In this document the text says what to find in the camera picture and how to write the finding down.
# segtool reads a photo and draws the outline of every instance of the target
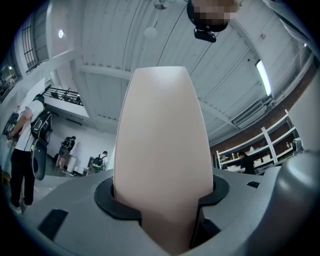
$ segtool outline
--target brick wall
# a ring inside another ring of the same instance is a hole
[[[308,87],[314,76],[317,72],[317,67],[313,63],[308,71],[305,73],[301,81],[298,83],[298,85],[295,87],[295,89],[280,103],[278,104],[274,109],[272,109],[264,119],[261,121],[255,123],[251,127],[241,131],[240,133],[236,134],[235,136],[222,141],[221,143],[214,145],[210,148],[210,152],[212,155],[217,154],[217,150],[219,152],[225,151],[227,149],[233,148],[241,143],[244,143],[248,141],[249,139],[253,138],[254,136],[260,134],[262,132],[261,128],[265,127],[266,129],[275,124],[279,119],[281,119],[285,115],[285,110],[290,110],[292,106],[297,102],[297,100],[300,98],[302,93],[305,91],[305,89]],[[274,139],[280,137],[285,132],[289,130],[289,127],[287,125],[282,125],[279,127],[274,134],[271,134],[272,137],[275,137]],[[290,135],[286,141],[291,142],[293,140],[293,135]],[[256,142],[253,147],[259,148],[267,145],[267,142],[265,139],[261,139],[260,141]],[[282,143],[275,145],[274,150],[277,153],[283,152],[285,145]]]

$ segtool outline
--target white cone-shaped object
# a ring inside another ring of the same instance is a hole
[[[213,191],[208,137],[186,68],[137,69],[119,121],[115,198],[171,255],[189,249],[198,199]]]

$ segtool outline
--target black pants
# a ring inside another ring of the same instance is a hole
[[[11,155],[11,203],[18,207],[22,181],[24,179],[24,203],[31,205],[34,200],[35,177],[31,167],[31,153],[15,149]]]

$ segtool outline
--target white shelving unit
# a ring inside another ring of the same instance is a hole
[[[248,156],[253,156],[253,155],[255,155],[257,153],[260,153],[262,151],[265,151],[265,150],[270,150],[271,159],[268,159],[265,162],[262,162],[262,163],[260,163],[258,165],[255,165],[254,166],[255,168],[263,166],[263,165],[266,165],[266,164],[271,163],[271,162],[273,162],[275,164],[275,163],[278,162],[278,158],[280,158],[280,157],[284,156],[285,154],[291,152],[293,150],[292,147],[289,148],[288,150],[276,155],[276,152],[275,152],[275,149],[274,149],[274,145],[276,145],[277,143],[279,143],[280,141],[282,141],[286,137],[288,137],[292,132],[294,132],[296,130],[296,127],[290,128],[290,130],[288,130],[286,133],[284,133],[283,135],[281,135],[279,138],[275,139],[274,141],[271,141],[271,139],[269,137],[269,134],[271,134],[273,131],[275,131],[277,128],[282,126],[287,121],[288,112],[287,111],[285,111],[285,112],[286,112],[286,114],[280,120],[278,120],[275,124],[273,124],[271,127],[269,127],[268,129],[265,129],[264,127],[262,127],[261,128],[262,132],[259,133],[258,135],[256,135],[255,137],[253,137],[253,138],[251,138],[251,139],[249,139],[249,140],[245,141],[244,143],[241,143],[241,144],[239,144],[237,146],[229,148],[229,149],[227,149],[225,151],[222,151],[222,152],[216,151],[218,167],[221,169],[222,165],[228,165],[230,163],[240,161],[240,158],[237,157],[235,159],[230,159],[228,161],[221,162],[221,159],[220,159],[221,155],[228,155],[228,154],[232,154],[232,153],[235,153],[235,152],[239,152],[241,149],[243,149],[245,147],[248,147],[248,146],[252,145],[253,143],[255,143],[255,142],[257,142],[257,141],[259,141],[261,139],[265,139],[267,141],[267,145],[263,146],[261,148],[258,148],[253,152],[249,152]]]

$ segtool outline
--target person in black shirt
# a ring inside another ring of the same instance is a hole
[[[241,168],[245,168],[245,174],[253,174],[255,175],[255,166],[254,161],[252,160],[251,156],[248,156],[245,152],[238,153],[239,158],[241,159]]]
[[[66,158],[69,156],[70,151],[75,146],[75,140],[76,136],[67,137],[65,140],[61,143],[61,148],[59,151],[58,159],[56,160],[55,166],[59,169],[63,170],[66,162]]]

